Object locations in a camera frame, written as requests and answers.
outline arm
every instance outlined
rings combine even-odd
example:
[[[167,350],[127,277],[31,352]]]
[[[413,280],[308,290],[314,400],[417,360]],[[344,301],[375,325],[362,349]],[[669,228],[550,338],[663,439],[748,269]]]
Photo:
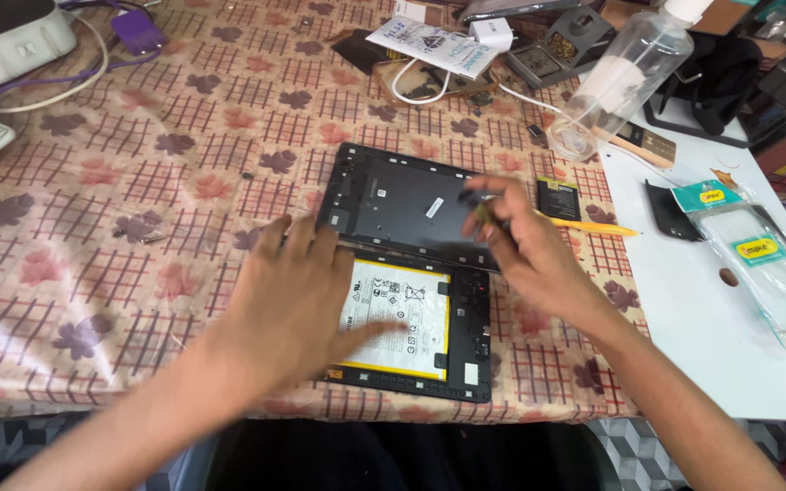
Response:
[[[464,236],[487,241],[502,274],[525,300],[571,322],[605,356],[691,485],[711,489],[786,489],[781,475],[731,418],[621,316],[562,242],[556,227],[533,213],[518,181],[482,175],[467,188],[499,195],[493,215],[511,236],[476,215]]]
[[[354,257],[313,217],[270,224],[224,315],[183,355],[21,467],[1,490],[122,490],[279,387],[309,378],[398,324],[339,333]]]

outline phone battery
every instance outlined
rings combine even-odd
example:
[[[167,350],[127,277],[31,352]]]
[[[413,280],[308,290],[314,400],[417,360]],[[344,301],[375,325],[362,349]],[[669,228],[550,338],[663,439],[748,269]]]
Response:
[[[535,181],[538,190],[538,209],[551,218],[581,221],[581,206],[578,205],[578,186],[547,177]]]

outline tablecloth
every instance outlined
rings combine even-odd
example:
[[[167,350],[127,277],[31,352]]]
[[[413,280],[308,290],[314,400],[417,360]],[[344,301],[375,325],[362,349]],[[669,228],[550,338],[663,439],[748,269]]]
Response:
[[[285,212],[316,213],[343,141],[515,175],[533,196],[537,177],[562,179],[578,185],[585,220],[616,221],[599,155],[568,162],[530,137],[527,127],[547,127],[550,112],[502,92],[480,115],[458,97],[394,108],[377,80],[324,42],[375,29],[392,8],[391,0],[164,0],[152,8],[169,39],[159,58],[117,68],[58,104],[0,116],[18,133],[0,153],[0,415],[109,404],[171,363],[229,304],[259,228]],[[443,18],[452,10],[443,7]],[[112,9],[83,15],[111,38]],[[69,55],[31,77],[90,64],[99,49],[86,28],[79,34]],[[111,56],[132,60],[122,46]],[[501,60],[493,70],[517,83]],[[560,106],[576,84],[536,97]],[[29,85],[0,106],[63,90]],[[647,335],[624,240],[560,232]],[[590,340],[499,276],[491,303],[490,404],[305,382],[254,415],[523,423],[638,413]]]

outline white charger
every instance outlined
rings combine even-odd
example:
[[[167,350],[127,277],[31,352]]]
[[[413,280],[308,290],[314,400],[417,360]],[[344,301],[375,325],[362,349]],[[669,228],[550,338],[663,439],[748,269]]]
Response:
[[[514,35],[505,17],[476,20],[469,24],[469,36],[483,45],[496,48],[499,52],[511,49]]]

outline battery label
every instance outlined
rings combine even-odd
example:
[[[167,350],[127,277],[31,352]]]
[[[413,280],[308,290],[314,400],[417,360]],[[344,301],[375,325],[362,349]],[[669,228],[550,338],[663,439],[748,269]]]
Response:
[[[447,353],[450,299],[438,292],[438,284],[450,282],[448,274],[357,260],[340,329],[399,321],[408,330],[367,340],[341,364],[445,380],[446,370],[436,368],[435,357]]]

